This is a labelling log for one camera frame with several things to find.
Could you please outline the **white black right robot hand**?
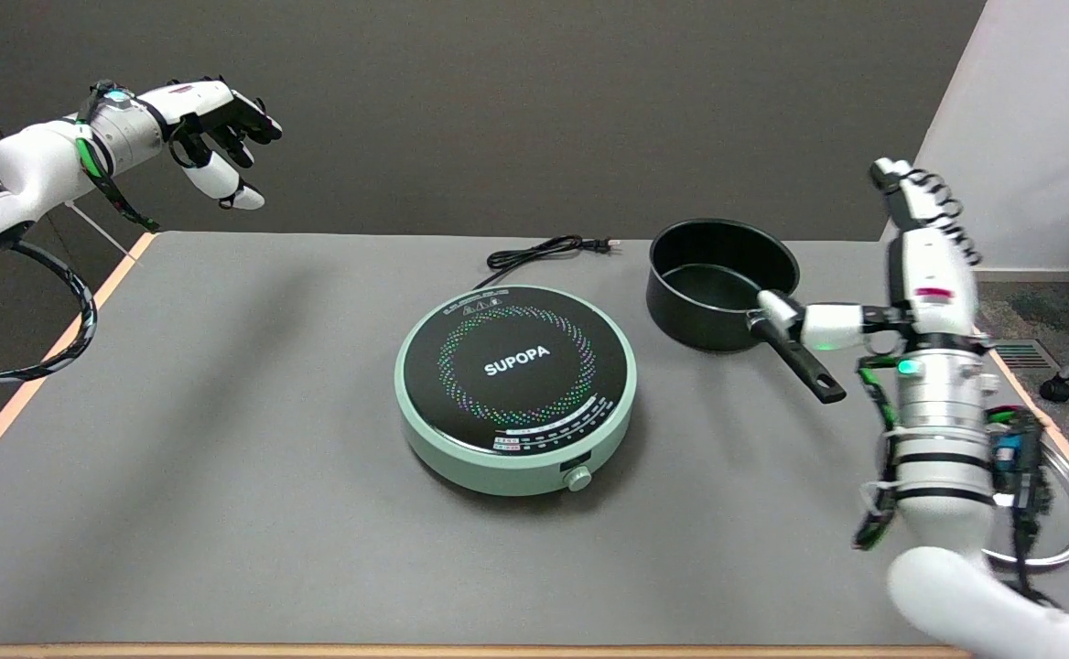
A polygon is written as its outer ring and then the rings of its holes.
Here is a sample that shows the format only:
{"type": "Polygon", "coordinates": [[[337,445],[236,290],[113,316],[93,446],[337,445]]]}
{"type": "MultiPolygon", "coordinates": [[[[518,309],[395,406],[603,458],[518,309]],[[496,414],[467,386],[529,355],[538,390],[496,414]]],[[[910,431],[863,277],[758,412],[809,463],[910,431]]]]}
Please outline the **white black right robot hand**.
{"type": "Polygon", "coordinates": [[[758,293],[761,316],[785,340],[807,349],[852,349],[868,336],[895,332],[907,351],[956,350],[982,356],[992,341],[975,330],[978,312],[974,249],[957,218],[962,204],[941,177],[886,157],[869,168],[890,224],[885,306],[795,303],[777,289],[758,293]]]}

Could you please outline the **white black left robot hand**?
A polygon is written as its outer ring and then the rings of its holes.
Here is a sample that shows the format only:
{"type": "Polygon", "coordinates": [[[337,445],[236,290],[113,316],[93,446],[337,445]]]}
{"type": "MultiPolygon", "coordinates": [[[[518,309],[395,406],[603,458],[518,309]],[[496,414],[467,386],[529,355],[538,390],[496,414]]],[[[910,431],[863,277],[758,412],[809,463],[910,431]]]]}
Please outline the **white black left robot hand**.
{"type": "Polygon", "coordinates": [[[239,168],[254,166],[247,142],[272,145],[283,128],[260,99],[249,99],[221,78],[172,81],[136,99],[157,118],[171,158],[193,187],[224,210],[263,208],[263,193],[245,182],[239,168]]]}

